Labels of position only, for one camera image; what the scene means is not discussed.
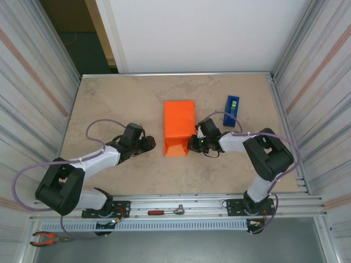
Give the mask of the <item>orange wrapping paper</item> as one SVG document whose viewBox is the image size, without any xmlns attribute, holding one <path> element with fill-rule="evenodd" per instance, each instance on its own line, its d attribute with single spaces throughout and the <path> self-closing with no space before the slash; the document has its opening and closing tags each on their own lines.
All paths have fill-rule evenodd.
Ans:
<svg viewBox="0 0 351 263">
<path fill-rule="evenodd" d="M 165 157 L 185 157 L 188 141 L 195 135 L 195 103 L 192 100 L 164 102 L 163 149 Z"/>
</svg>

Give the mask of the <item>blue tape dispenser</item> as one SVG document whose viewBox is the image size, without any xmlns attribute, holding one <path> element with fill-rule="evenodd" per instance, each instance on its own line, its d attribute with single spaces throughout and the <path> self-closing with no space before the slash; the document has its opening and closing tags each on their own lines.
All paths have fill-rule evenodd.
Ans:
<svg viewBox="0 0 351 263">
<path fill-rule="evenodd" d="M 237 105 L 236 105 L 236 111 L 234 114 L 232 114 L 230 112 L 230 108 L 231 108 L 231 102 L 233 100 L 237 101 Z M 233 117 L 237 117 L 237 113 L 239 110 L 239 100 L 240 98 L 238 96 L 228 96 L 227 98 L 227 102 L 225 104 L 225 108 L 224 108 L 224 112 L 230 114 Z M 235 127 L 236 126 L 236 120 L 234 120 L 232 117 L 228 116 L 228 115 L 224 115 L 224 119 L 223 119 L 223 125 L 227 126 L 227 127 Z"/>
</svg>

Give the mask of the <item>aluminium mounting rail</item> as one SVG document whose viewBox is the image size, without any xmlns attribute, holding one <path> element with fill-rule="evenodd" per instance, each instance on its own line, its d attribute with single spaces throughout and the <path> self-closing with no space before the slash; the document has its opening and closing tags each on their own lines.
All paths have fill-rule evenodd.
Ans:
<svg viewBox="0 0 351 263">
<path fill-rule="evenodd" d="M 203 195 L 119 195 L 114 201 L 130 201 L 130 218 L 144 218 L 150 210 L 175 210 L 183 205 L 185 219 L 215 218 L 228 216 L 225 207 L 227 199 L 242 199 L 242 195 L 203 194 Z M 305 193 L 272 194 L 276 217 L 307 218 L 327 215 L 324 203 L 319 196 Z M 258 218 L 260 216 L 237 216 L 239 218 Z"/>
</svg>

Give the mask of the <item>aluminium table edge rail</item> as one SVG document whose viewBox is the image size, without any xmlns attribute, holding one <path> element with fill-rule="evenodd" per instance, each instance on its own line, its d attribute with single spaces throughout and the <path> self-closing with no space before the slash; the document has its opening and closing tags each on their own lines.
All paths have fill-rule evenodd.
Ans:
<svg viewBox="0 0 351 263">
<path fill-rule="evenodd" d="M 118 73 L 118 74 L 83 74 L 84 78 L 104 77 L 151 77 L 151 76 L 225 76 L 225 75 L 264 75 L 271 79 L 272 74 L 266 71 L 227 71 L 227 72 L 175 72 L 175 73 Z"/>
</svg>

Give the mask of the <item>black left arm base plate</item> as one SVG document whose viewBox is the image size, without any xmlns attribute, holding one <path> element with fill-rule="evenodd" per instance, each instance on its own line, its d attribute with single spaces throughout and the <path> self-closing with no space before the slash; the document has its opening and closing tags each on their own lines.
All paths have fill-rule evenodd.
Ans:
<svg viewBox="0 0 351 263">
<path fill-rule="evenodd" d="M 130 201 L 113 201 L 112 211 L 106 215 L 103 214 L 101 210 L 84 209 L 82 211 L 81 217 L 84 219 L 121 219 L 122 217 L 128 218 L 131 211 L 130 206 Z"/>
</svg>

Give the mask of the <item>red-handled ratchet wrench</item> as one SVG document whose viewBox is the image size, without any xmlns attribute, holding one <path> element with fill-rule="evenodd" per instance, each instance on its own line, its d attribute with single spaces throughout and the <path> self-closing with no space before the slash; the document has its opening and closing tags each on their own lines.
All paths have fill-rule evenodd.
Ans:
<svg viewBox="0 0 351 263">
<path fill-rule="evenodd" d="M 180 204 L 177 209 L 175 210 L 150 210 L 148 211 L 148 215 L 156 216 L 156 215 L 165 215 L 165 214 L 175 214 L 175 215 L 183 215 L 185 210 L 183 205 Z"/>
</svg>

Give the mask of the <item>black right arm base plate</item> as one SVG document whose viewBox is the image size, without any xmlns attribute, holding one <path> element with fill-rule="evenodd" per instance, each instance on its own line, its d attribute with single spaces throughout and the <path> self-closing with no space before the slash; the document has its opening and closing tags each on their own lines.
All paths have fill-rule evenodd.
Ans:
<svg viewBox="0 0 351 263">
<path fill-rule="evenodd" d="M 273 199 L 266 198 L 259 203 L 250 199 L 227 199 L 225 201 L 228 216 L 262 216 L 265 211 L 267 215 L 273 215 L 275 204 Z"/>
</svg>

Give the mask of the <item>aluminium table side rail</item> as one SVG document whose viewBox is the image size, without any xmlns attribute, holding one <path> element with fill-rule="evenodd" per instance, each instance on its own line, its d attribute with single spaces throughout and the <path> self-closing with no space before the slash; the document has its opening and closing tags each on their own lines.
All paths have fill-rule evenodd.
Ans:
<svg viewBox="0 0 351 263">
<path fill-rule="evenodd" d="M 278 88 L 271 77 L 268 76 L 267 81 L 268 81 L 271 95 L 276 107 L 276 111 L 278 113 L 278 117 L 281 123 L 281 130 L 284 134 L 284 137 L 290 140 L 291 142 L 293 142 L 297 146 L 297 142 L 292 134 L 292 129 L 288 123 L 287 113 L 283 107 L 283 103 L 281 101 Z M 295 177 L 298 185 L 298 192 L 311 195 L 310 189 L 309 189 L 309 183 L 305 178 L 305 168 L 302 162 L 302 157 L 299 165 L 294 170 L 294 173 L 295 173 Z"/>
</svg>

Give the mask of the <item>white door frame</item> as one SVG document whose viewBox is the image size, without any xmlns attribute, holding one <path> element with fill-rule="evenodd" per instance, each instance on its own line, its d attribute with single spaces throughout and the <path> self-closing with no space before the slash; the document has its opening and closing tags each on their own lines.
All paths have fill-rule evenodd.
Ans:
<svg viewBox="0 0 351 263">
<path fill-rule="evenodd" d="M 112 0 L 84 0 L 100 44 L 111 67 L 118 73 L 129 73 L 127 60 L 112 9 Z"/>
</svg>

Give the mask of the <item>orange-handled pliers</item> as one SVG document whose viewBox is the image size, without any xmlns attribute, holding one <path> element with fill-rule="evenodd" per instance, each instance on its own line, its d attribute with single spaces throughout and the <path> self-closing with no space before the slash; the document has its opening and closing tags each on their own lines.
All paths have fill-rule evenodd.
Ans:
<svg viewBox="0 0 351 263">
<path fill-rule="evenodd" d="M 73 241 L 72 238 L 69 237 L 61 237 L 56 235 L 55 233 L 50 233 L 50 232 L 45 232 L 45 231 L 41 231 L 41 232 L 35 232 L 32 234 L 33 237 L 44 237 L 45 240 L 43 242 L 30 242 L 30 245 L 33 247 L 46 247 L 49 245 L 53 245 L 55 243 L 60 243 L 60 242 L 69 242 L 69 241 Z"/>
</svg>

